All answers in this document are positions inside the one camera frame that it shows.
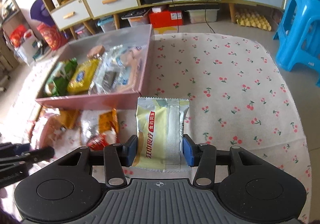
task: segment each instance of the metal bolt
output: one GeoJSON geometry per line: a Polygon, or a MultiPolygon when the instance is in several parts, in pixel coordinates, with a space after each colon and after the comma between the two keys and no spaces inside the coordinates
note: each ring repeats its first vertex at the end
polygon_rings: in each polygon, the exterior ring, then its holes
{"type": "Polygon", "coordinates": [[[211,183],[211,180],[208,178],[199,178],[196,180],[196,183],[201,186],[207,186],[211,183]]]}
{"type": "Polygon", "coordinates": [[[113,186],[121,185],[124,183],[124,180],[121,178],[111,178],[109,184],[113,186]]]}

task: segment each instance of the egg tray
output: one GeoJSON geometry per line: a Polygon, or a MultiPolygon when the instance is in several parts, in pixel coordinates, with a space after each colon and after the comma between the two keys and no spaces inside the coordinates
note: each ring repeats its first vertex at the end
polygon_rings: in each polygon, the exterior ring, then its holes
{"type": "Polygon", "coordinates": [[[268,20],[256,11],[239,9],[239,11],[236,11],[236,21],[240,26],[257,27],[266,31],[271,31],[268,20]]]}

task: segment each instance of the green snack bag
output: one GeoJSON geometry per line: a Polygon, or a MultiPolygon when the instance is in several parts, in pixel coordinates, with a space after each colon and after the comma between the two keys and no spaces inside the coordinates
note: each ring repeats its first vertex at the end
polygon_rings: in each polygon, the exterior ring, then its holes
{"type": "Polygon", "coordinates": [[[44,86],[44,97],[65,96],[67,86],[77,68],[77,60],[60,61],[44,86]]]}

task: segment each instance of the tiled floor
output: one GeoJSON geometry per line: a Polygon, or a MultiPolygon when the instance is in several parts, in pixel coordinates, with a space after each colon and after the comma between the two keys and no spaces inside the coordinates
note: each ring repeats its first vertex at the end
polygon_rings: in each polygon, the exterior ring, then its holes
{"type": "MultiPolygon", "coordinates": [[[[229,20],[210,23],[216,33],[240,36],[258,41],[274,58],[279,47],[278,41],[273,41],[274,32],[267,32],[257,28],[239,27],[229,20]]],[[[179,32],[210,33],[210,28],[205,24],[190,24],[179,27],[179,32]]],[[[0,93],[0,132],[1,122],[21,89],[22,83],[30,68],[21,65],[12,73],[12,79],[7,93],[0,93]]],[[[320,219],[320,88],[315,86],[318,74],[308,68],[295,66],[293,71],[286,72],[280,69],[299,111],[312,165],[312,202],[310,220],[320,219]]]]}

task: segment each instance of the pink storage box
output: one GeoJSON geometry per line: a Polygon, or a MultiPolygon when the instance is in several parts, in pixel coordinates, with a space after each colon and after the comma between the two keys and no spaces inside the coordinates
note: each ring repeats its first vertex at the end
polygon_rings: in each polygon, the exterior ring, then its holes
{"type": "Polygon", "coordinates": [[[138,28],[124,28],[107,33],[100,33],[72,41],[63,46],[59,61],[77,58],[78,64],[87,60],[89,50],[99,44],[104,46],[117,46],[124,43],[132,43],[133,46],[147,46],[145,58],[141,66],[140,78],[137,79],[137,90],[110,94],[82,94],[60,97],[42,97],[45,82],[39,91],[36,102],[47,107],[79,110],[102,110],[109,108],[136,109],[138,97],[148,95],[150,67],[152,65],[152,53],[154,36],[150,24],[141,25],[138,28]]]}

